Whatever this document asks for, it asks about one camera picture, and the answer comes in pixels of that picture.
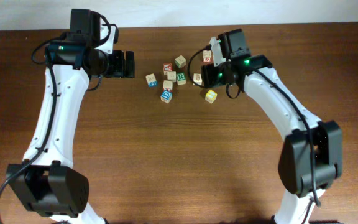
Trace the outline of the wooden block yellow face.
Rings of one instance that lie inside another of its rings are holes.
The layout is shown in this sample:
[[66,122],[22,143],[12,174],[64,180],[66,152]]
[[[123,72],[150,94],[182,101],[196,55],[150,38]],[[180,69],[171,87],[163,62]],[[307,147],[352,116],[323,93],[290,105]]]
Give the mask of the wooden block yellow face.
[[217,98],[217,93],[213,90],[209,90],[206,94],[205,94],[205,100],[209,103],[214,103],[214,101]]

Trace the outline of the wooden block letter E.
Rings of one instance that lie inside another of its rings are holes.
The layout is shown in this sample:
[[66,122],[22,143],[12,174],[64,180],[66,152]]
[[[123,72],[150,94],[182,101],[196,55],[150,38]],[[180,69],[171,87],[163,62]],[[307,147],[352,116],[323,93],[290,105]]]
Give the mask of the wooden block letter E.
[[170,80],[164,80],[163,81],[163,90],[172,92],[173,90],[173,82]]

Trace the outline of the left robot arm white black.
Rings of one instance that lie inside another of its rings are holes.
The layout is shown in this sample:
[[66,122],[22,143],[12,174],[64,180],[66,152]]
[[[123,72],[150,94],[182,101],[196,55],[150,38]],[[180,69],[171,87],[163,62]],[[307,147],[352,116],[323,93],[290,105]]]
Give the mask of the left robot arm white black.
[[100,13],[73,9],[69,31],[41,44],[45,92],[37,127],[4,182],[26,210],[57,223],[106,222],[88,201],[88,179],[73,168],[73,140],[91,79],[135,76],[134,53],[113,47],[118,37],[117,26]]

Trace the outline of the wooden block pineapple yellow O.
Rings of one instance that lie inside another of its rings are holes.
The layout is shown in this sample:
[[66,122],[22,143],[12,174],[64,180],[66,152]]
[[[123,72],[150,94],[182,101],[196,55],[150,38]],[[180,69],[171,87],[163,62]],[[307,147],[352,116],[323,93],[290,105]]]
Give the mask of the wooden block pineapple yellow O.
[[194,85],[202,85],[203,81],[202,81],[202,77],[201,74],[199,73],[194,73],[193,74],[193,81],[194,81]]

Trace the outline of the wooden block blue D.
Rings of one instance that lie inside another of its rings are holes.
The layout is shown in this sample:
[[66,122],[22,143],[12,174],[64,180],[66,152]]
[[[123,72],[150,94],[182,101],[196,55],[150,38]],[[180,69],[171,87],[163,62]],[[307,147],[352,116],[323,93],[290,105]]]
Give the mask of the wooden block blue D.
[[165,103],[169,103],[172,100],[172,98],[173,98],[173,94],[169,90],[164,90],[160,96],[160,99]]

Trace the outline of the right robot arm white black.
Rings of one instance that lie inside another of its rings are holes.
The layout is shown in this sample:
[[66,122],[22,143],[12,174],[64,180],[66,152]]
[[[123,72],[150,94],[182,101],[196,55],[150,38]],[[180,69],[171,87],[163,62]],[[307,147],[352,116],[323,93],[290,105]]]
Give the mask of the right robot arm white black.
[[201,67],[203,88],[237,85],[270,118],[283,139],[278,173],[285,188],[271,223],[311,223],[320,197],[342,175],[342,131],[322,121],[283,84],[271,61],[252,55],[241,29],[212,37],[205,50],[213,62]]

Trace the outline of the wooden block green R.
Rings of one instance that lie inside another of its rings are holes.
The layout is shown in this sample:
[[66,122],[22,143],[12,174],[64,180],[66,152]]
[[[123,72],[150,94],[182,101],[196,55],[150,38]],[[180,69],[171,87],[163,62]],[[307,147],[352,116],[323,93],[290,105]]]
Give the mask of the wooden block green R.
[[186,75],[184,73],[178,73],[176,80],[177,80],[177,85],[185,85]]

